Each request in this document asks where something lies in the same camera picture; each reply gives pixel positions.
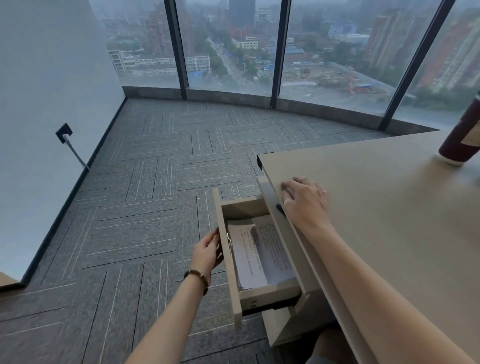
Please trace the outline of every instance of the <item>gray carpet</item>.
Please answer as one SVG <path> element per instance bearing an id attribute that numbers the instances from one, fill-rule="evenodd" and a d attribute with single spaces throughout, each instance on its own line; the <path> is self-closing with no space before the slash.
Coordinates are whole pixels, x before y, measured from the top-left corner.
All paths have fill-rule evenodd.
<path id="1" fill-rule="evenodd" d="M 128 100 L 30 285 L 0 294 L 0 362 L 123 363 L 216 226 L 212 187 L 224 200 L 256 195 L 259 153 L 385 136 L 266 109 Z M 270 349 L 260 315 L 235 331 L 221 265 L 183 360 L 304 363 L 297 345 Z"/>

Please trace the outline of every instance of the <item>bottle label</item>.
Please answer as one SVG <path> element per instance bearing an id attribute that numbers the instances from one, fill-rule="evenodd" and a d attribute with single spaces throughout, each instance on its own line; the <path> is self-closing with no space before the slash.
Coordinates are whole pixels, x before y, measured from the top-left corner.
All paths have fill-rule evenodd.
<path id="1" fill-rule="evenodd" d="M 478 120 L 472 130 L 465 135 L 461 143 L 466 146 L 480 146 L 480 120 Z"/>

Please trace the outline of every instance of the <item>white wall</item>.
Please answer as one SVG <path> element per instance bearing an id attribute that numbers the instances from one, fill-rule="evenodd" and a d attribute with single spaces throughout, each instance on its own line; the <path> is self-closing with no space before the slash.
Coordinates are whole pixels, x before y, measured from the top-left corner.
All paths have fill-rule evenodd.
<path id="1" fill-rule="evenodd" d="M 0 1 L 0 272 L 20 281 L 124 99 L 88 0 Z"/>

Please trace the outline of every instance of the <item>window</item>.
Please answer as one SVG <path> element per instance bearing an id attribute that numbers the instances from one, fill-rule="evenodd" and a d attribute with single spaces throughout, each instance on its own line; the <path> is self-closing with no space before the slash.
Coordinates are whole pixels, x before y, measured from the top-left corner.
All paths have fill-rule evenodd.
<path id="1" fill-rule="evenodd" d="M 383 114 L 440 0 L 292 0 L 280 97 Z"/>
<path id="2" fill-rule="evenodd" d="M 176 0 L 190 88 L 271 96 L 281 0 L 264 2 Z"/>
<path id="3" fill-rule="evenodd" d="M 163 1 L 90 3 L 122 85 L 180 87 Z"/>
<path id="4" fill-rule="evenodd" d="M 480 89 L 480 5 L 457 1 L 394 119 L 453 127 Z"/>

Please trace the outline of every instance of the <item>forearm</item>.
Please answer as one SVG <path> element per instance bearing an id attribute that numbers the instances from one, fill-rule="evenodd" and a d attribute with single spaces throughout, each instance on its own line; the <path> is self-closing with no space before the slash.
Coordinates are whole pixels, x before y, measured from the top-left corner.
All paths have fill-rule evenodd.
<path id="1" fill-rule="evenodd" d="M 187 276 L 126 364 L 179 363 L 203 292 L 201 279 Z"/>
<path id="2" fill-rule="evenodd" d="M 306 232 L 379 363 L 474 363 L 333 229 Z"/>

